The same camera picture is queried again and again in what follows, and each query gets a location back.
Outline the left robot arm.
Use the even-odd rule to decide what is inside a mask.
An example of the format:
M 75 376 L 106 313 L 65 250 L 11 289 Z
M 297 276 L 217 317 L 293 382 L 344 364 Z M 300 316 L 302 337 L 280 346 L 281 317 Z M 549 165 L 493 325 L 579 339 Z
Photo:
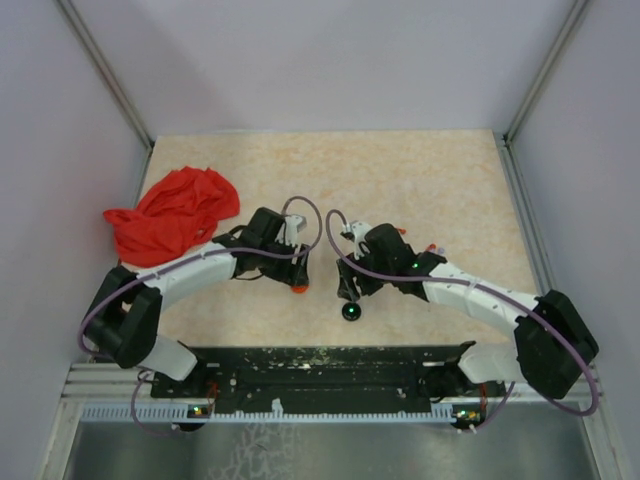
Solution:
M 247 225 L 176 260 L 138 272 L 115 267 L 91 303 L 82 334 L 121 368 L 155 371 L 184 395 L 197 396 L 207 387 L 208 373 L 191 349 L 159 334 L 161 313 L 204 287 L 251 271 L 293 289 L 307 288 L 309 247 L 298 240 L 305 226 L 301 215 L 261 207 Z

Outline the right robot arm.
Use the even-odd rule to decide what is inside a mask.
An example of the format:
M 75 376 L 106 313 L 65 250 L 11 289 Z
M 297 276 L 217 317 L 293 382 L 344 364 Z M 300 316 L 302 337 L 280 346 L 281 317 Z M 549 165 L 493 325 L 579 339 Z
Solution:
M 448 387 L 470 395 L 481 383 L 527 382 L 554 400 L 565 397 L 599 345 L 572 301 L 557 290 L 533 295 L 473 276 L 433 251 L 415 252 L 389 223 L 354 221 L 341 235 L 354 249 L 337 261 L 339 297 L 355 303 L 386 285 L 450 307 L 501 332 L 504 343 L 471 344 L 446 372 Z

